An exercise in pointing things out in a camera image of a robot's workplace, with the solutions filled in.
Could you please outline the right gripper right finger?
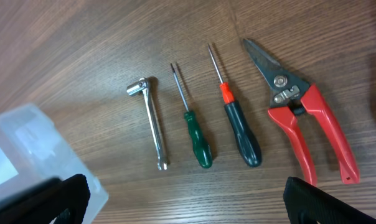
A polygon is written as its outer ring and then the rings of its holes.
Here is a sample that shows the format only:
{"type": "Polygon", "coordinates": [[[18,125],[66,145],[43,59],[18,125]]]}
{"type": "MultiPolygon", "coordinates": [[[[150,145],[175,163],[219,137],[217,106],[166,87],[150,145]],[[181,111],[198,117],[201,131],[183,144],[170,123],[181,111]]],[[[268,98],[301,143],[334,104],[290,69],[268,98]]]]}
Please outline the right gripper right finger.
{"type": "Polygon", "coordinates": [[[293,224],[376,223],[376,219],[297,177],[288,177],[283,193],[293,224]]]}

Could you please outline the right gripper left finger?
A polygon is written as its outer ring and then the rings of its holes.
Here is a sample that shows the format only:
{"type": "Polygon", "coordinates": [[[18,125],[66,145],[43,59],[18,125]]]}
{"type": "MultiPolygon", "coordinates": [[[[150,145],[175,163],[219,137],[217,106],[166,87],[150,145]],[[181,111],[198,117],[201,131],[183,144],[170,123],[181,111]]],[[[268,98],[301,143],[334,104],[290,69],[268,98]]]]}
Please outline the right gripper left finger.
{"type": "Polygon", "coordinates": [[[81,224],[89,199],[85,175],[52,177],[0,200],[0,223],[81,224]]]}

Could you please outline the clear plastic container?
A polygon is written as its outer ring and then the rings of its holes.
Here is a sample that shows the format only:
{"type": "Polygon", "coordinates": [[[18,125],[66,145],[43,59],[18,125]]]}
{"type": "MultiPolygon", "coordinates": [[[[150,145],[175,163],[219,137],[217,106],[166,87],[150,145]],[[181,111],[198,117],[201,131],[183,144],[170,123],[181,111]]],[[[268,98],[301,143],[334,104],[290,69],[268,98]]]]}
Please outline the clear plastic container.
{"type": "Polygon", "coordinates": [[[0,207],[7,199],[47,179],[87,178],[90,199],[84,223],[91,223],[108,201],[108,193],[52,120],[36,105],[0,114],[0,207]]]}

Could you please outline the black red handled screwdriver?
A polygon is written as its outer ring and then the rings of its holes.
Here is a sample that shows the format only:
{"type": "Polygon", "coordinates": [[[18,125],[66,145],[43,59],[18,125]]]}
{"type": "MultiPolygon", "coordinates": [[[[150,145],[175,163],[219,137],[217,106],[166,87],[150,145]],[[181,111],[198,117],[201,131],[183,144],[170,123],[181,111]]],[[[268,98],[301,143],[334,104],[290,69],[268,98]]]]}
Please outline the black red handled screwdriver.
{"type": "Polygon", "coordinates": [[[249,167],[258,167],[262,163],[260,145],[250,129],[245,115],[243,114],[242,107],[235,99],[229,84],[224,82],[222,78],[222,74],[220,73],[219,66],[217,65],[210,44],[207,44],[207,48],[220,80],[220,89],[225,103],[224,108],[233,129],[238,151],[246,165],[249,167]]]}

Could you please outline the red handled cutters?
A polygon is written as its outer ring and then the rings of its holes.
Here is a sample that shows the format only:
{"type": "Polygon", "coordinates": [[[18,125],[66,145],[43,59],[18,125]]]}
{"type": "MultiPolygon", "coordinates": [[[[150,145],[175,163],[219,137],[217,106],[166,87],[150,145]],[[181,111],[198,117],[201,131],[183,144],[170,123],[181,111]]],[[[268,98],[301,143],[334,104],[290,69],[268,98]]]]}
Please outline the red handled cutters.
{"type": "Polygon", "coordinates": [[[269,117],[285,132],[306,182],[316,186],[316,169],[298,126],[297,117],[313,115],[325,132],[339,163],[344,184],[358,184],[360,172],[354,153],[319,88],[285,69],[282,64],[250,39],[243,46],[270,88],[269,117]]]}

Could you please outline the green handled screwdriver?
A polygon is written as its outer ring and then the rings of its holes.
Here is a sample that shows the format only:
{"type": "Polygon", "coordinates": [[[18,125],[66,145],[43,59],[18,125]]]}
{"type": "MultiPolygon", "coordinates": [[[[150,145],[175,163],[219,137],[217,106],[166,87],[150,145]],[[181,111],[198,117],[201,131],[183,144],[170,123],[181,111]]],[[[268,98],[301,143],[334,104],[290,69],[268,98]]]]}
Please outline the green handled screwdriver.
{"type": "Polygon", "coordinates": [[[170,66],[177,88],[179,90],[179,94],[186,109],[186,112],[184,113],[184,119],[187,123],[189,136],[192,140],[193,152],[196,156],[199,165],[204,169],[208,169],[212,166],[212,152],[210,150],[210,145],[206,140],[202,132],[202,129],[197,121],[195,112],[193,110],[190,110],[187,105],[186,98],[182,91],[182,87],[177,77],[176,70],[173,64],[170,64],[170,66]]]}

